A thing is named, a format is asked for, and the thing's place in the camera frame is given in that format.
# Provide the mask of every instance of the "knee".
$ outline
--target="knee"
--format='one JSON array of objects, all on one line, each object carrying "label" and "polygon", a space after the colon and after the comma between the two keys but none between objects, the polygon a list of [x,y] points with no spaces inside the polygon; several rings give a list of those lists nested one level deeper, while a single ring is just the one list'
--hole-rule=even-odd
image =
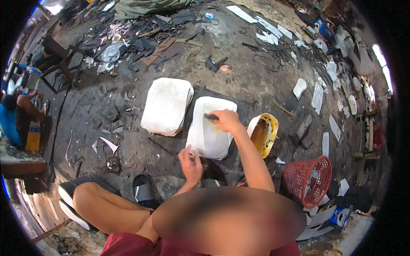
[{"label": "knee", "polygon": [[93,197],[97,196],[98,187],[97,183],[86,182],[75,188],[73,206],[77,212],[81,212],[93,200]]}]

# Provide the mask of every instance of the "work mat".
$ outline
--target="work mat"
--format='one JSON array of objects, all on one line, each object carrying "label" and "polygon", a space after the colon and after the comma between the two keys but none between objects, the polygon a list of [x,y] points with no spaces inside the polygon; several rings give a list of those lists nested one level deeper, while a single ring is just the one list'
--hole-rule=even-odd
[{"label": "work mat", "polygon": [[[158,147],[162,148],[163,150],[167,151],[169,154],[174,155],[174,156],[178,155],[181,149],[185,148],[185,144],[187,143],[188,130],[189,130],[189,127],[191,126],[192,117],[194,113],[195,101],[199,97],[210,96],[210,97],[220,98],[224,100],[229,100],[229,101],[236,103],[238,105],[237,113],[239,115],[239,120],[241,121],[242,124],[245,124],[245,120],[249,114],[249,108],[251,107],[250,103],[244,100],[239,100],[237,98],[228,97],[226,95],[208,90],[201,86],[194,85],[193,87],[194,87],[194,97],[192,98],[192,102],[190,106],[188,107],[187,113],[185,115],[183,130],[180,133],[178,133],[175,137],[166,137],[166,136],[162,136],[159,134],[152,134],[150,137],[150,139],[152,139],[153,142],[157,144]],[[232,168],[235,164],[237,154],[238,154],[238,148],[236,146],[235,140],[232,140],[229,146],[228,155],[225,159],[223,160],[211,159],[211,160],[216,164],[223,164],[227,167]]]}]

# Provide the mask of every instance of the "hand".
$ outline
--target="hand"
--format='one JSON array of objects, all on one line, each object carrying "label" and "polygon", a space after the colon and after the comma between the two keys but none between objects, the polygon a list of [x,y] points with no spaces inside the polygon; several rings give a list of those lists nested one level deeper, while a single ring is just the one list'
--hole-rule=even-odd
[{"label": "hand", "polygon": [[238,129],[244,128],[244,126],[239,121],[238,113],[231,110],[217,110],[209,113],[210,115],[216,115],[219,120],[214,120],[216,127],[221,131],[227,131],[230,133],[235,133]]},{"label": "hand", "polygon": [[187,179],[187,183],[196,186],[202,177],[202,164],[198,156],[192,156],[189,154],[191,145],[184,148],[179,152],[178,158],[181,163],[182,172]]}]

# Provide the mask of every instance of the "green fabric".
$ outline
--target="green fabric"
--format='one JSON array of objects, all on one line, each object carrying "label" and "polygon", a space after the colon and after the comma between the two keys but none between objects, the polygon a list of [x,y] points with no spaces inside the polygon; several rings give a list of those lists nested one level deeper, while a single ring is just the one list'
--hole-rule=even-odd
[{"label": "green fabric", "polygon": [[181,9],[193,0],[120,0],[115,6],[115,19],[135,19],[149,13]]}]

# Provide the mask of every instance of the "yellow bucket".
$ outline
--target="yellow bucket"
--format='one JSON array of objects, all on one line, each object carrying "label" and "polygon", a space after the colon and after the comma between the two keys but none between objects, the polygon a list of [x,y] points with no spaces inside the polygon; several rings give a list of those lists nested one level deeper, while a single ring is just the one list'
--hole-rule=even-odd
[{"label": "yellow bucket", "polygon": [[246,131],[262,158],[269,155],[278,132],[278,126],[278,120],[269,113],[254,117],[249,122]]}]

